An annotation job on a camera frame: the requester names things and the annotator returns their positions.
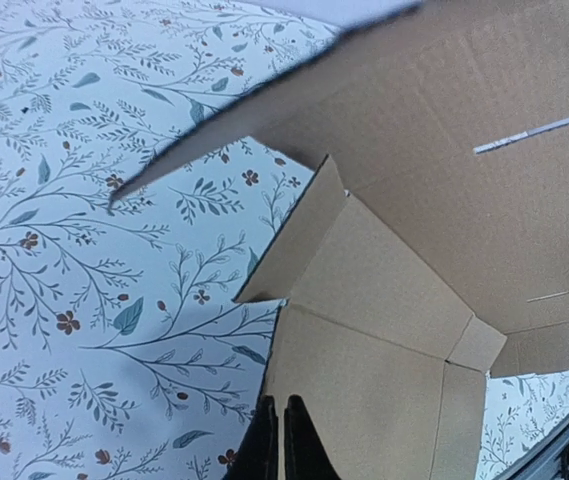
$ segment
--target cardboard flap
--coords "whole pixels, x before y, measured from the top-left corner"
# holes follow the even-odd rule
[[[326,156],[235,301],[288,297],[345,201],[337,166]]]
[[[491,367],[492,377],[569,370],[569,322],[512,333]]]
[[[505,335],[473,315],[448,362],[486,373],[505,343]]]
[[[486,375],[445,365],[432,480],[474,478],[469,472],[477,468],[482,444],[485,395]]]
[[[451,354],[472,315],[354,196],[290,297],[330,321],[441,359]]]
[[[436,443],[443,368],[442,360],[288,307],[276,326],[264,393],[280,406],[289,395],[304,398],[341,478],[422,480]],[[483,397],[474,400],[482,408]],[[475,428],[481,433],[481,417]],[[475,465],[449,478],[474,472]]]
[[[483,1],[433,3],[388,29],[366,75],[258,138],[304,161],[335,155],[346,187],[484,322],[502,333],[561,324],[569,126],[474,148],[569,117],[569,2],[491,2],[501,11],[485,18]],[[449,18],[460,6],[474,21]]]

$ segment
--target open cardboard box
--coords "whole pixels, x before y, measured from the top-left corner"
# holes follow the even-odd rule
[[[433,0],[149,170],[249,134],[317,171],[238,296],[289,299],[265,392],[345,479],[472,479],[484,373],[569,369],[569,0]]]

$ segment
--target leaf print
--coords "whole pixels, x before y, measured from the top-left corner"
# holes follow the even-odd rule
[[[26,47],[33,45],[37,41],[37,37],[28,37],[22,44],[18,47],[18,50],[24,50]]]
[[[44,158],[44,155],[42,155],[42,160],[40,161],[37,173],[37,183],[40,185],[48,182],[51,178],[51,167],[48,166],[48,162],[46,161],[46,158]]]
[[[77,110],[90,110],[91,107],[84,103],[74,102],[71,103],[70,107],[68,107],[71,112],[76,112]]]
[[[213,84],[211,90],[214,92],[222,92],[226,90],[226,86],[228,85],[228,77],[224,77]]]
[[[39,212],[39,209],[29,210],[28,212],[24,212],[23,214],[15,217],[13,220],[8,222],[8,224],[9,225],[20,225],[22,223],[26,223],[29,220],[33,219],[33,217],[35,217],[35,215],[37,215],[37,212]]]
[[[259,257],[255,254],[253,249],[249,247],[249,251],[250,251],[251,257],[249,258],[248,267],[246,268],[246,276],[247,277],[251,276],[251,274],[253,273],[253,270],[255,270],[255,267],[257,267],[257,262],[259,262]]]
[[[150,95],[153,98],[157,98],[158,100],[162,100],[163,102],[167,102],[167,103],[170,103],[171,105],[173,105],[173,102],[171,102],[168,98],[166,98],[161,93],[156,92],[155,90],[151,90],[149,88],[144,88],[144,89],[142,89],[142,92],[144,92],[147,95]]]
[[[91,83],[99,82],[100,80],[100,76],[97,73],[90,72],[84,75],[79,82],[73,85],[73,88],[84,87],[86,85],[90,85]]]
[[[49,472],[33,472],[28,476],[28,480],[44,480],[52,475],[54,474]]]
[[[176,438],[173,442],[173,448],[186,448],[191,443],[193,443],[198,438],[204,437],[206,435],[213,435],[211,432],[205,432],[203,430],[191,430],[185,433],[179,438]]]
[[[266,359],[257,353],[255,350],[250,349],[246,345],[235,346],[231,350],[235,353],[239,353],[240,355],[244,355],[245,357],[250,358],[255,363],[259,363],[260,365],[266,365]]]
[[[164,363],[164,362],[168,362],[170,359],[172,359],[175,356],[175,349],[173,350],[169,350],[168,352],[160,355],[159,357],[157,357],[157,360],[155,360],[157,363]]]
[[[191,111],[189,113],[196,125],[204,120],[204,106],[195,100],[191,100]]]
[[[140,297],[133,305],[125,308],[115,317],[113,326],[120,331],[120,335],[130,335],[135,331],[143,308],[144,297]]]

